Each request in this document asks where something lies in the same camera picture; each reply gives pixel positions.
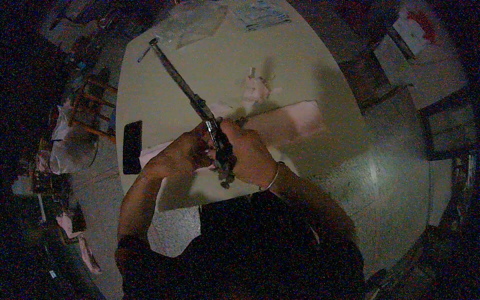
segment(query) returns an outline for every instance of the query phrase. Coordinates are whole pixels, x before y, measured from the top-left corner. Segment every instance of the hand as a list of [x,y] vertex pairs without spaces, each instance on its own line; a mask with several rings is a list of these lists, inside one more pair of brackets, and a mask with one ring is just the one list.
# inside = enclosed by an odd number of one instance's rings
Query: hand
[[278,166],[259,134],[255,130],[242,130],[227,120],[223,121],[220,127],[227,135],[237,157],[233,168],[235,176],[263,189],[267,188],[275,177]]
[[145,165],[144,172],[153,178],[188,173],[212,164],[207,156],[207,143],[203,139],[206,129],[200,123],[190,132],[184,132]]

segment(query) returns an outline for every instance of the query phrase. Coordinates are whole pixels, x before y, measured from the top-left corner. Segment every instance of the white table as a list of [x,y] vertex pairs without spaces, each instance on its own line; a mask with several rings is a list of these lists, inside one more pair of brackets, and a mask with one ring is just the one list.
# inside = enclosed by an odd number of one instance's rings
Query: white table
[[[281,147],[292,158],[302,176],[328,172],[364,151],[367,131],[353,94],[337,63],[307,22],[286,1],[280,7],[287,11],[291,23],[253,32],[239,27],[232,11],[241,0],[223,1],[229,7],[225,21],[213,37],[175,49],[174,44],[162,49],[183,78],[207,104],[223,101],[238,108],[242,101],[241,81],[250,67],[257,70],[268,57],[273,59],[272,94],[269,101],[286,106],[305,100],[316,100],[324,116],[326,132]],[[137,59],[155,37],[155,28],[148,30],[128,45],[123,58],[117,95],[117,155],[124,193],[136,175],[122,172],[123,129],[130,122],[143,121],[143,149],[153,147],[191,130],[201,120],[190,107],[182,91],[169,77],[159,59],[150,51],[141,63]],[[182,187],[169,189],[175,191]],[[220,187],[216,174],[209,171],[198,176],[191,194],[199,200],[180,203],[176,207],[225,200],[258,188],[235,180],[229,190]]]

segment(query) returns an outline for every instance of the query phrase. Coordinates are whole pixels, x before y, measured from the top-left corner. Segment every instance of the person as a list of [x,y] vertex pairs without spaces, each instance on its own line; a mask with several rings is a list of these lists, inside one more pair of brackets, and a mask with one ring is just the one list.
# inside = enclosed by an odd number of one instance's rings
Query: person
[[147,231],[161,181],[211,164],[203,126],[182,134],[123,199],[115,258],[124,299],[362,299],[363,259],[346,212],[277,163],[257,132],[226,120],[221,129],[235,177],[262,191],[202,205],[201,234],[182,254],[153,252]]

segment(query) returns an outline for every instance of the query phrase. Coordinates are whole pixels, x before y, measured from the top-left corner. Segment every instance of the wooden chair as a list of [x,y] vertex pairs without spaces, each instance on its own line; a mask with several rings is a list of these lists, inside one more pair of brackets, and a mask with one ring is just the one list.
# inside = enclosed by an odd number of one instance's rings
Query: wooden chair
[[72,126],[74,124],[77,124],[77,125],[80,125],[82,126],[85,130],[87,130],[88,132],[91,132],[93,134],[96,134],[98,136],[102,136],[102,137],[106,137],[108,138],[109,140],[111,140],[113,143],[116,142],[116,139],[115,139],[115,131],[107,131],[107,132],[104,132],[104,131],[101,131],[100,129],[98,128],[95,128],[95,126],[93,125],[90,125],[90,124],[87,124],[86,122],[84,121],[81,121],[78,119],[78,116],[77,116],[77,113],[79,111],[79,106],[81,105],[81,100],[82,98],[84,99],[87,99],[89,101],[92,101],[95,105],[95,108],[93,109],[93,113],[95,113],[95,118],[96,117],[99,117],[100,119],[106,121],[106,122],[109,122],[110,121],[110,118],[109,117],[106,117],[104,115],[102,115],[100,113],[102,107],[104,105],[106,106],[109,106],[111,108],[115,108],[115,105],[114,104],[111,104],[110,102],[108,101],[105,101],[102,99],[101,96],[96,96],[96,95],[93,95],[91,93],[89,93],[89,91],[86,90],[86,87],[90,85],[90,86],[98,86],[100,88],[103,88],[104,89],[104,93],[105,92],[108,92],[108,93],[111,93],[112,95],[116,95],[117,94],[117,89],[113,86],[110,86],[108,84],[104,84],[104,83],[101,83],[95,79],[86,79],[85,80],[85,83],[82,85],[82,87],[78,90],[78,93],[75,97],[75,100],[73,102],[73,107],[72,107],[72,115],[70,116],[70,120],[69,120],[69,126]]

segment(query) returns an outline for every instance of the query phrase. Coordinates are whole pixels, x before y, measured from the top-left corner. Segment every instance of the phone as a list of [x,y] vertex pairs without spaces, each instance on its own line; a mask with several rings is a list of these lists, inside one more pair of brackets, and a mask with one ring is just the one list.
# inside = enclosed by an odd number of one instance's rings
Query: phone
[[142,121],[125,125],[123,130],[123,173],[139,174],[140,153],[142,151]]

